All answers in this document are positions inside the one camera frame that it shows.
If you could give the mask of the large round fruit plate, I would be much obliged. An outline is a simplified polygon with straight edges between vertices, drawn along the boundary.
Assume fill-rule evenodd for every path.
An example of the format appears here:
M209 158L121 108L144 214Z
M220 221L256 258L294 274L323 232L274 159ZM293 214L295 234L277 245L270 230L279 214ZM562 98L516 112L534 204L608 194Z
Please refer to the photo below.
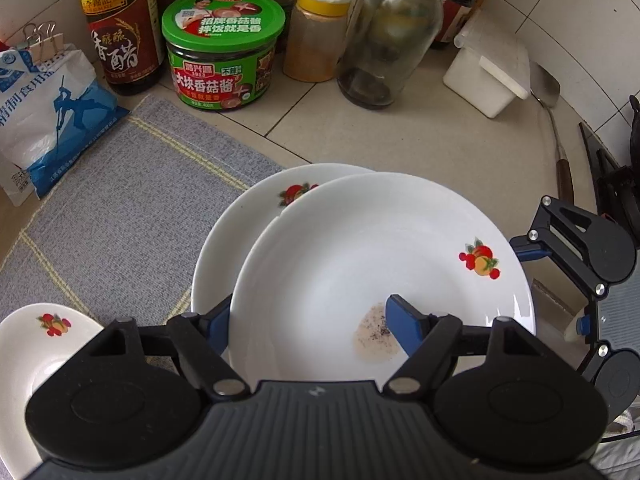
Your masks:
M483 211L408 174L355 174L308 192L262 231L231 299L229 358L263 380L386 382L406 360L382 333L388 297L424 314L536 326L509 242Z

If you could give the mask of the oval fruit plate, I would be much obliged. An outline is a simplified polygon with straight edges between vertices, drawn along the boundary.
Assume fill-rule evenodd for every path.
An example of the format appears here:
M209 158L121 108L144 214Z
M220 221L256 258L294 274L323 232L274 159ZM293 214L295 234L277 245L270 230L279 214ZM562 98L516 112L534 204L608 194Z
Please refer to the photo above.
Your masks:
M25 411L32 394L102 326L60 304L30 304L1 322L1 460L13 479L40 463Z
M205 314L232 294L254 243L288 205L323 183L369 171L336 162L304 165L277 172L241 193L216 221L198 255L191 310Z

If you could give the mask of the black gas stove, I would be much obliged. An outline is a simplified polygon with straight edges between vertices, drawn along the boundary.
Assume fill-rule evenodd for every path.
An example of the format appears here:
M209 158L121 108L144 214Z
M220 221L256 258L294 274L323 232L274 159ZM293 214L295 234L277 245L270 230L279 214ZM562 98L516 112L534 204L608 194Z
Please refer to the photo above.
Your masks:
M634 113L628 141L630 163L620 166L604 144L583 122L584 141L598 214L624 228L639 248L639 100L629 97Z

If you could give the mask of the grey teal towel mat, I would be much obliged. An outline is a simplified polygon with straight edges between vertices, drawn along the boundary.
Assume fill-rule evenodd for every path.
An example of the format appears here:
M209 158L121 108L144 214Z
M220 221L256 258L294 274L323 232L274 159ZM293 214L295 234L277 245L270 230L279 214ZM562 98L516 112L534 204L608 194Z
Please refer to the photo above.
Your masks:
M166 89L93 144L28 215L1 263L1 310L52 302L107 324L189 307L207 234L247 188L298 158Z

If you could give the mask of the white plastic seasoning box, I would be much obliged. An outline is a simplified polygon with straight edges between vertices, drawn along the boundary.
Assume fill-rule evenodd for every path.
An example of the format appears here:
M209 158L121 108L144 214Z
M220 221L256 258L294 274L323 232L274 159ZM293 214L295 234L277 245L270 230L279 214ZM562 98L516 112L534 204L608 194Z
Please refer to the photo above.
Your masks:
M442 83L486 117L497 117L515 98L530 96L525 44L490 15L477 11L454 37L458 53Z

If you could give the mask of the clear glass bottle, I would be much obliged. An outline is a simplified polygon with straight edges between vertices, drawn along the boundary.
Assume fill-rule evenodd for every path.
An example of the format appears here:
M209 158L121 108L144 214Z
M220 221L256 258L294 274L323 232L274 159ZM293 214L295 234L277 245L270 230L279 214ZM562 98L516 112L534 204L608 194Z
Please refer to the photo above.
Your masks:
M442 0L363 0L338 64L336 80L349 101L388 107L442 28Z

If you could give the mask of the blue white salt bag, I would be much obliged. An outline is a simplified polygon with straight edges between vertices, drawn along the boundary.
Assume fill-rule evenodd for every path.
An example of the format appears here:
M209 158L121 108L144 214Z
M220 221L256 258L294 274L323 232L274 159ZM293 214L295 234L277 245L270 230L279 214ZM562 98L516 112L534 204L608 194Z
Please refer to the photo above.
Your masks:
M26 50L1 53L1 154L26 172L38 197L127 114L71 44L41 64Z

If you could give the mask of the yellow lid spice jar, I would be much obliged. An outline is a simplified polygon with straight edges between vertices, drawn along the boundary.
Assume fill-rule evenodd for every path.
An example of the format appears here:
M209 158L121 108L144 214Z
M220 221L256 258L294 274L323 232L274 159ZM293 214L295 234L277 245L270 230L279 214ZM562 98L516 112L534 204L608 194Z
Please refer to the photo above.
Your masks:
M340 57L352 0L297 0L283 62L286 76L303 82L331 80Z

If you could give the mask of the green mushroom sauce jar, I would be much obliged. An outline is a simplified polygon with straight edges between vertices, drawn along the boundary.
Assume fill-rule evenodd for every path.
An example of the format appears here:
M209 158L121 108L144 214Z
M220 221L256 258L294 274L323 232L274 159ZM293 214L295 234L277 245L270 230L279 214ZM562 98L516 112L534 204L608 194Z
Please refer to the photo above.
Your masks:
M235 110L271 82L285 13L274 0L175 0L162 16L178 98L199 110Z

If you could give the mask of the dark vinegar bottle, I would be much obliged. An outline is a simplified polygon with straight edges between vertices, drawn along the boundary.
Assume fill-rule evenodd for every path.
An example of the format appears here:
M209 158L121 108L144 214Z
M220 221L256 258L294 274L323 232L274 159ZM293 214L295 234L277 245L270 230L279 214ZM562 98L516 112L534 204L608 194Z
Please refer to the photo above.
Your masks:
M160 79L165 50L157 0L80 0L108 85L133 96Z

